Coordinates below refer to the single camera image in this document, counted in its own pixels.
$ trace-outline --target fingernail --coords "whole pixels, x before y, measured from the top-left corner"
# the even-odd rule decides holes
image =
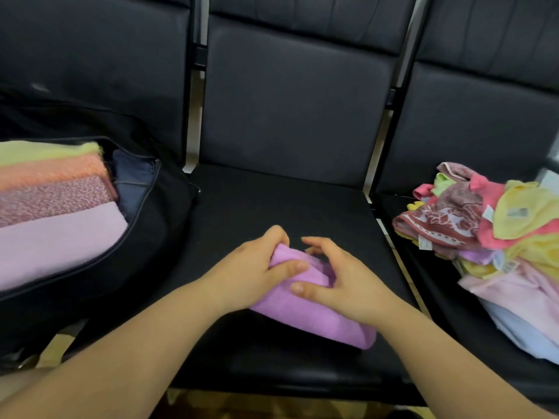
[[[297,295],[303,294],[303,284],[301,284],[300,282],[295,282],[291,285],[291,292]]]
[[[295,264],[295,270],[296,270],[297,272],[304,272],[304,271],[307,270],[308,268],[309,268],[309,264],[308,264],[306,261],[304,261],[304,260],[298,261],[298,262]]]

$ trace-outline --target forearm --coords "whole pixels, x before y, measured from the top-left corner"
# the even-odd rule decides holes
[[[409,304],[398,302],[379,331],[437,418],[549,419],[547,412]]]
[[[196,281],[0,404],[4,418],[147,418],[221,312]]]

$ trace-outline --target orange towel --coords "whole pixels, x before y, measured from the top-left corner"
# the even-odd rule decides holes
[[[118,199],[108,169],[101,156],[92,152],[65,159],[49,159],[16,163],[0,167],[0,191],[36,187],[53,182],[99,176],[114,200]]]

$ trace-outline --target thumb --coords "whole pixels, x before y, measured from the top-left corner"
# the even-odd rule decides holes
[[[293,278],[295,275],[303,273],[309,268],[309,264],[304,260],[288,260],[272,267],[266,271],[266,276],[272,281],[272,286],[276,286],[281,281]]]
[[[291,285],[291,292],[298,297],[304,298],[323,306],[334,309],[335,289],[322,287],[321,285],[311,284],[310,282],[294,282]]]

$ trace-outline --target person's left hand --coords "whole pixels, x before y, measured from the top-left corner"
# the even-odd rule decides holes
[[[274,225],[262,237],[234,249],[200,278],[221,314],[252,306],[281,281],[309,268],[304,260],[290,260],[268,269],[279,243],[289,246],[289,237]]]

